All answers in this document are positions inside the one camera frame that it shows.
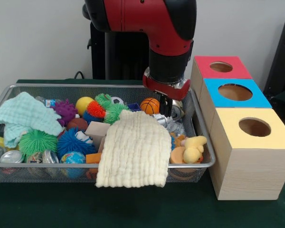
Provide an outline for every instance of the circular hole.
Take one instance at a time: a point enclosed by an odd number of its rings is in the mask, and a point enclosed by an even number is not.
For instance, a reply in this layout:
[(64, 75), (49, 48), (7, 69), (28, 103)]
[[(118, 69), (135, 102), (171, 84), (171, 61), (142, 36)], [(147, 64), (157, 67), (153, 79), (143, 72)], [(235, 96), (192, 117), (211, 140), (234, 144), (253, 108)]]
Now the circular hole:
[(223, 73), (230, 72), (233, 69), (232, 65), (224, 62), (211, 63), (210, 68), (217, 72), (223, 72)]
[(238, 123), (242, 131), (252, 136), (265, 137), (271, 133), (269, 124), (256, 118), (245, 118)]
[(250, 89), (237, 84), (225, 84), (218, 88), (218, 92), (233, 101), (246, 101), (252, 98)]

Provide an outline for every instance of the metal basket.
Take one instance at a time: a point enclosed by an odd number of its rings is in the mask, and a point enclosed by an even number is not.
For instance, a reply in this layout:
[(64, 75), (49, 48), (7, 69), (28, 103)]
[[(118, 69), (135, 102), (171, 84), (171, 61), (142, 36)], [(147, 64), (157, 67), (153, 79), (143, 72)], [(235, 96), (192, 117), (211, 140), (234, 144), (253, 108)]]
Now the metal basket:
[[(71, 103), (83, 97), (95, 97), (100, 93), (122, 98), (128, 104), (140, 103), (147, 97), (159, 96), (141, 85), (58, 85), (58, 84), (15, 84), (7, 87), (0, 96), (0, 105), (7, 99), (28, 92), (33, 97), (46, 99), (69, 99)], [(183, 99), (185, 116), (183, 125), (187, 136), (204, 135), (208, 142), (201, 164), (169, 164), (167, 182), (198, 182), (207, 167), (215, 162), (215, 154), (195, 93), (190, 90)], [(3, 136), (0, 125), (0, 136)], [(27, 164), (0, 163), (0, 182), (95, 182), (98, 164)], [(69, 178), (68, 173), (82, 173), (79, 178)]]

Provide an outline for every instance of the white towel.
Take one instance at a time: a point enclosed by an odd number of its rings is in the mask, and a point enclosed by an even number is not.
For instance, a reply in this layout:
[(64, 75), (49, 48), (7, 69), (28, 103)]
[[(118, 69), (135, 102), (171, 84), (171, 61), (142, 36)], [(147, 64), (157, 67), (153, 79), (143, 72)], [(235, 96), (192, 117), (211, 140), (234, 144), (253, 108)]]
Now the white towel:
[(107, 131), (97, 187), (163, 187), (168, 176), (171, 137), (145, 112), (123, 110)]

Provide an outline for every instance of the purple spiky ball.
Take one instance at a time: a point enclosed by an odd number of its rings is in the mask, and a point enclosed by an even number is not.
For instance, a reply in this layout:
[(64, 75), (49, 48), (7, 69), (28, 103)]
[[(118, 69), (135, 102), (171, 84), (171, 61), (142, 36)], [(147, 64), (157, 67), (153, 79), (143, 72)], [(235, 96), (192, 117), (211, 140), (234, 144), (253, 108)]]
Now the purple spiky ball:
[(70, 104), (68, 99), (66, 101), (55, 102), (55, 106), (51, 106), (55, 112), (61, 116), (61, 119), (57, 121), (61, 126), (67, 126), (68, 122), (75, 118), (78, 110), (74, 107), (74, 104)]

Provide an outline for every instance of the green spiky ball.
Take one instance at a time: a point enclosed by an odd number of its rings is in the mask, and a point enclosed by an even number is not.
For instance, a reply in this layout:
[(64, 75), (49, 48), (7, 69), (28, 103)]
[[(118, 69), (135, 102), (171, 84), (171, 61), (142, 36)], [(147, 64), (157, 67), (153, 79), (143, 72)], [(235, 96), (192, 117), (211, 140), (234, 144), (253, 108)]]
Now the green spiky ball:
[(112, 106), (111, 96), (109, 94), (99, 94), (95, 97), (95, 100), (107, 110)]
[(42, 131), (33, 130), (22, 136), (19, 142), (19, 150), (26, 157), (31, 156), (35, 152), (43, 152), (45, 150), (56, 152), (57, 137)]
[(122, 112), (122, 110), (129, 110), (129, 108), (119, 103), (112, 104), (111, 107), (107, 109), (104, 123), (114, 124), (115, 121), (119, 120), (119, 114)]

